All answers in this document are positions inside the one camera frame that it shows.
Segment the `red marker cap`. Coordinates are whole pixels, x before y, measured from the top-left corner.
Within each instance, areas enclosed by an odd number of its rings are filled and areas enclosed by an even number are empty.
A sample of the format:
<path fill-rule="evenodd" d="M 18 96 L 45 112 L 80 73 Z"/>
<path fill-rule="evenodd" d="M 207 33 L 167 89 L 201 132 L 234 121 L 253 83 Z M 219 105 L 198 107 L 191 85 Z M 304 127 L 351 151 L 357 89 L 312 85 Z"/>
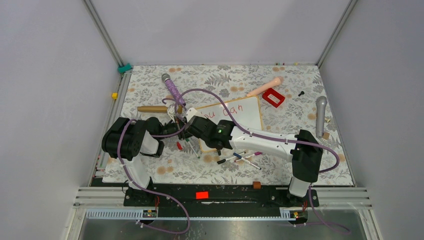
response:
<path fill-rule="evenodd" d="M 183 150 L 183 147 L 182 147 L 182 145 L 181 145 L 179 142 L 177 142 L 177 143 L 176 143 L 176 145 L 177 145 L 177 148 L 178 148 L 180 151 L 182 151 L 182 150 Z"/>

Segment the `yellow framed whiteboard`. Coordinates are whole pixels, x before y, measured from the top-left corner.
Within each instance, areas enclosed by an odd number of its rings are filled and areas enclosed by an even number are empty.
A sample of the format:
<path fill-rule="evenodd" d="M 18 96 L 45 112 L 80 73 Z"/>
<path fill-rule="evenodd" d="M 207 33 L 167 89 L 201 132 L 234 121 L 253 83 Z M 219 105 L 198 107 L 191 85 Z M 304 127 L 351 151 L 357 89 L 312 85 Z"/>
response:
<path fill-rule="evenodd" d="M 257 96 L 237 98 L 225 102 L 234 119 L 246 128 L 263 130 L 260 100 Z M 220 102 L 195 108 L 204 118 L 217 124 L 220 120 L 231 120 Z"/>

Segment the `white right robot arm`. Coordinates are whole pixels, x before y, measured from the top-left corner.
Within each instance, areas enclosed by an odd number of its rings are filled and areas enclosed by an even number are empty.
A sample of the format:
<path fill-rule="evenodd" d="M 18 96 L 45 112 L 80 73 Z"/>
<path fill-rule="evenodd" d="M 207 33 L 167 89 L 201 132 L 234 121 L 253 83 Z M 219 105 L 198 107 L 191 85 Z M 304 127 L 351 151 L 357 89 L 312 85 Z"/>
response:
<path fill-rule="evenodd" d="M 293 206 L 307 199 L 309 186 L 318 180 L 323 149 L 307 130 L 283 135 L 252 129 L 232 120 L 214 123 L 197 115 L 189 116 L 187 123 L 186 132 L 210 149 L 250 150 L 290 161 L 292 177 L 286 198 Z"/>

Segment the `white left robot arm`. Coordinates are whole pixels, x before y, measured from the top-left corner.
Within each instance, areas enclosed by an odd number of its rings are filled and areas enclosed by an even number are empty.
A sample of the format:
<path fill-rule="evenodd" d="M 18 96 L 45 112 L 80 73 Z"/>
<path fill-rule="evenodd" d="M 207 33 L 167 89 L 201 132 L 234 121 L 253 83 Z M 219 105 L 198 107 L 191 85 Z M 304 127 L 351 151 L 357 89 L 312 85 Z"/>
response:
<path fill-rule="evenodd" d="M 138 189 L 136 199 L 144 206 L 152 204 L 155 192 L 151 175 L 142 157 L 159 158 L 164 150 L 163 139 L 182 134 L 183 124 L 162 124 L 156 117 L 135 120 L 119 117 L 104 134 L 101 149 L 117 159 L 128 179 L 128 186 Z"/>

